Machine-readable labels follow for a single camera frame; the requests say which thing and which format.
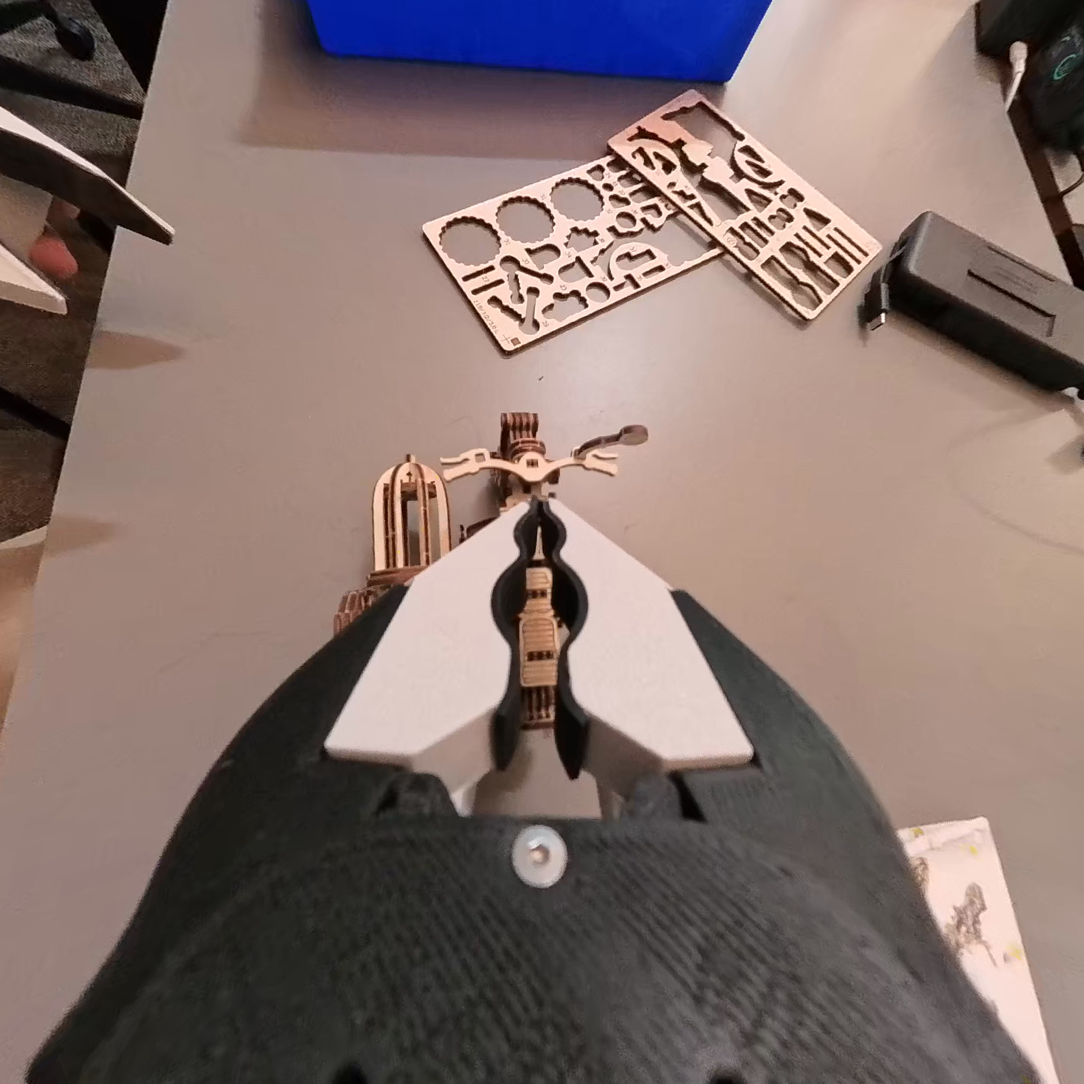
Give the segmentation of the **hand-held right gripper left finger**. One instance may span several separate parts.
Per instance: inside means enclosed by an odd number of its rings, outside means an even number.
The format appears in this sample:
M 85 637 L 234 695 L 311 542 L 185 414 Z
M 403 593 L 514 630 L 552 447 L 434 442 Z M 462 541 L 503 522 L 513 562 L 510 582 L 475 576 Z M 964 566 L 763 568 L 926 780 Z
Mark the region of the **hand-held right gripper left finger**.
M 537 502 L 496 517 L 406 588 L 324 741 L 330 758 L 440 779 L 462 815 L 495 769 L 491 727 L 512 673 L 496 581 Z

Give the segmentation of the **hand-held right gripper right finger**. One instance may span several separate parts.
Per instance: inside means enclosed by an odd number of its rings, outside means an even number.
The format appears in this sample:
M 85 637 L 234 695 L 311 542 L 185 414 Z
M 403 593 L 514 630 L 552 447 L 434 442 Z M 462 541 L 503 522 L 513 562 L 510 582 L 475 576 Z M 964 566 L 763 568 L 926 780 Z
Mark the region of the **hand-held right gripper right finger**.
M 543 502 L 539 518 L 575 597 L 562 692 L 602 818 L 616 820 L 645 777 L 752 766 L 752 743 L 670 584 L 560 501 Z

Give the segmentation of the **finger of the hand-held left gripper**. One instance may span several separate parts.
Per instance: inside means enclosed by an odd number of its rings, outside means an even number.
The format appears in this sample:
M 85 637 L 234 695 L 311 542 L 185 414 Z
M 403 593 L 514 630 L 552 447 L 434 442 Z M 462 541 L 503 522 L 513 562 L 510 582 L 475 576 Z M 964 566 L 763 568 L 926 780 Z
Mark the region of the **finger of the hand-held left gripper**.
M 1 108 L 1 176 L 163 245 L 173 227 L 99 167 Z
M 1 246 L 1 300 L 56 317 L 68 310 L 64 294 L 7 246 Z

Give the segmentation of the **wooden motorcycle sidecar model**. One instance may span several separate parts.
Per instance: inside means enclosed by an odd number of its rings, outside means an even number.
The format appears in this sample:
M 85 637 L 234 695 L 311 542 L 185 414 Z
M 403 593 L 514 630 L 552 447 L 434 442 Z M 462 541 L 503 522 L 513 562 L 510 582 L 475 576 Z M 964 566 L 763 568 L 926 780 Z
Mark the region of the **wooden motorcycle sidecar model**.
M 378 477 L 372 498 L 373 569 L 362 588 L 343 595 L 333 620 L 334 634 L 344 632 L 391 588 L 408 585 L 451 552 L 448 481 L 487 469 L 495 487 L 496 511 L 503 514 L 534 496 L 551 496 L 562 468 L 615 476 L 617 454 L 611 448 L 638 446 L 648 439 L 646 427 L 630 425 L 584 441 L 566 457 L 551 460 L 537 437 L 535 414 L 505 413 L 501 418 L 495 451 L 475 449 L 444 459 L 443 475 L 408 454 Z M 517 619 L 525 730 L 551 730 L 556 721 L 558 650 L 567 634 L 553 608 L 553 588 L 552 564 L 543 554 L 543 535 L 538 532 Z

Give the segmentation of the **grey desk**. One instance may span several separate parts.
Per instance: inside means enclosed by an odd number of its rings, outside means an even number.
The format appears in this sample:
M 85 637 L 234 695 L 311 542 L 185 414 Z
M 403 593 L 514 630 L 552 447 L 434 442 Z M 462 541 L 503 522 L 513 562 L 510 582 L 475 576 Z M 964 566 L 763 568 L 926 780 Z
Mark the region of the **grey desk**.
M 1082 1082 L 1082 414 L 863 284 L 797 324 L 704 264 L 514 357 L 423 238 L 684 91 L 330 59 L 289 2 L 172 2 L 2 735 L 2 1082 L 176 822 L 330 638 L 375 478 L 641 423 L 558 495 L 778 671 L 895 826 L 985 816 Z

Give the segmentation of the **black chair base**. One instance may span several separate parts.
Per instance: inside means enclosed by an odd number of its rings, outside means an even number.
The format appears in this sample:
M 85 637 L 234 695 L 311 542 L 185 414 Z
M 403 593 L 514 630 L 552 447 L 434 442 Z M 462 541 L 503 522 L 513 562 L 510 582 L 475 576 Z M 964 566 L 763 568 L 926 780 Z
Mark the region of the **black chair base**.
M 33 23 L 47 20 L 59 46 L 70 56 L 81 62 L 95 59 L 96 43 L 93 34 L 80 20 L 70 18 L 59 12 L 51 1 L 2 1 L 1 34 L 15 30 Z

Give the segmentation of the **wooden puzzle sheet gear cutouts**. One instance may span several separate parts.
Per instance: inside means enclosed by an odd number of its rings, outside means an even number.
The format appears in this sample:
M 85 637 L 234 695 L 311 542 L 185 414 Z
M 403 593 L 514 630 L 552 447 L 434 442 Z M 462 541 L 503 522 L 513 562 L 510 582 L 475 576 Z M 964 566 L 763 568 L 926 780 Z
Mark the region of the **wooden puzzle sheet gear cutouts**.
M 506 354 L 723 255 L 612 155 L 440 216 L 423 233 Z

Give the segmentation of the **instruction booklet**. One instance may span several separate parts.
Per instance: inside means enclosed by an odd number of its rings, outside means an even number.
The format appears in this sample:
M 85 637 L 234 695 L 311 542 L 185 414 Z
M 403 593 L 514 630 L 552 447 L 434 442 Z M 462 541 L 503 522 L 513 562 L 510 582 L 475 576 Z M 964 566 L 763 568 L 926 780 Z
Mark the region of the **instruction booklet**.
M 980 995 L 1037 1070 L 1057 1082 L 1022 935 L 988 820 L 900 829 L 933 921 Z

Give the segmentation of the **blue plastic bin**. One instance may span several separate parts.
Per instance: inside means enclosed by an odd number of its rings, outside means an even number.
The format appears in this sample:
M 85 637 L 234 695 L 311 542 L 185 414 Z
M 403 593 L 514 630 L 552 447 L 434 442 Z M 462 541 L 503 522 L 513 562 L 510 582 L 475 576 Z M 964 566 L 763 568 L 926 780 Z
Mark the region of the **blue plastic bin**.
M 318 43 L 384 59 L 725 82 L 767 1 L 309 1 Z

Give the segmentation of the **black box device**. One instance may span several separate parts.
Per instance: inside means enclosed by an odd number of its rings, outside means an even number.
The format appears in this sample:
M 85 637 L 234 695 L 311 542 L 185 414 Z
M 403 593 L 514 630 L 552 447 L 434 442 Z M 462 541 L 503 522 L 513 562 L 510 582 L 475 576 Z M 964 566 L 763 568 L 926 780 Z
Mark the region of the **black box device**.
M 931 210 L 896 238 L 896 257 L 913 294 L 892 311 L 1040 391 L 1082 399 L 1082 291 Z

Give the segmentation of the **wooden puzzle sheet narrow cutouts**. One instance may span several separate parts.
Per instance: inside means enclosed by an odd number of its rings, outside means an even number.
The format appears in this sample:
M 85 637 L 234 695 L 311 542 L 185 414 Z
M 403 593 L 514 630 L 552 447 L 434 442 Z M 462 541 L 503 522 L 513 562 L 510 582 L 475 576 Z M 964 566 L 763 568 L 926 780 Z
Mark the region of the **wooden puzzle sheet narrow cutouts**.
M 798 320 L 820 317 L 881 251 L 697 91 L 625 128 L 608 147 Z

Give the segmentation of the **black electronic device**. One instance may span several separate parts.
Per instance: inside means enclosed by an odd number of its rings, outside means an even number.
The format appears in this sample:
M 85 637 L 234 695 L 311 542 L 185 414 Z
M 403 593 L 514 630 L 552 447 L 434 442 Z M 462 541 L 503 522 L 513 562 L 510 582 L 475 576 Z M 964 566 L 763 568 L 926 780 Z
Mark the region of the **black electronic device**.
M 1023 103 L 1047 147 L 1083 147 L 1083 3 L 979 1 L 975 40 L 988 59 L 1007 64 L 1008 112 Z

